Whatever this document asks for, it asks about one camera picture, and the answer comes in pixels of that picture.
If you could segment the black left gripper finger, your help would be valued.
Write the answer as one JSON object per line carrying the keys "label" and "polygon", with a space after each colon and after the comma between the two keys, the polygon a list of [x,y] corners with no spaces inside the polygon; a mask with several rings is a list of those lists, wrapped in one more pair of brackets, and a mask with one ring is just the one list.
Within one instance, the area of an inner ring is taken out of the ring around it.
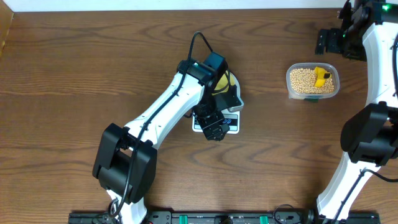
{"label": "black left gripper finger", "polygon": [[219,136],[219,131],[218,130],[205,130],[203,132],[203,134],[205,135],[206,139],[211,141],[211,140],[218,140],[218,136]]}
{"label": "black left gripper finger", "polygon": [[229,131],[228,123],[219,125],[219,133],[217,134],[217,140],[218,141],[223,140],[228,131]]}

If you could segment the yellow plastic scoop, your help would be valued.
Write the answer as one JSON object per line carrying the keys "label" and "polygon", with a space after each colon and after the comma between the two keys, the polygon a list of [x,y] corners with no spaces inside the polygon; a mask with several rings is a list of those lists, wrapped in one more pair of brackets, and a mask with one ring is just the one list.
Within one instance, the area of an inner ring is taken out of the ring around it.
{"label": "yellow plastic scoop", "polygon": [[321,88],[325,85],[326,81],[331,78],[331,73],[326,71],[324,68],[315,67],[315,74],[317,75],[317,79],[315,81],[314,87]]}

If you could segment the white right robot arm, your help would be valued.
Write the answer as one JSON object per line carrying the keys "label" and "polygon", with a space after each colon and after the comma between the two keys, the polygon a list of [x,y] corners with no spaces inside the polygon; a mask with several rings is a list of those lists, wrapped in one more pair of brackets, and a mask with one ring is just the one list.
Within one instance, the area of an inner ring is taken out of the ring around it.
{"label": "white right robot arm", "polygon": [[343,154],[326,189],[317,197],[309,223],[364,223],[372,215],[351,216],[361,189],[379,169],[397,158],[397,4],[346,1],[338,29],[318,33],[315,53],[364,61],[368,71],[365,107],[341,131]]}

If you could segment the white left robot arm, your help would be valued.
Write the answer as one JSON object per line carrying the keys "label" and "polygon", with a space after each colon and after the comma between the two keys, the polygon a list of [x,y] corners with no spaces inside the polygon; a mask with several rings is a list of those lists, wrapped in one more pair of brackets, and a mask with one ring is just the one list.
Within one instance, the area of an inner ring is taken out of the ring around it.
{"label": "white left robot arm", "polygon": [[145,112],[124,127],[112,123],[104,130],[93,176],[112,198],[108,215],[113,221],[145,219],[144,196],[155,179],[159,147],[188,110],[208,140],[224,138],[229,126],[213,92],[227,68],[226,59],[214,52],[204,62],[181,61],[169,87]]}

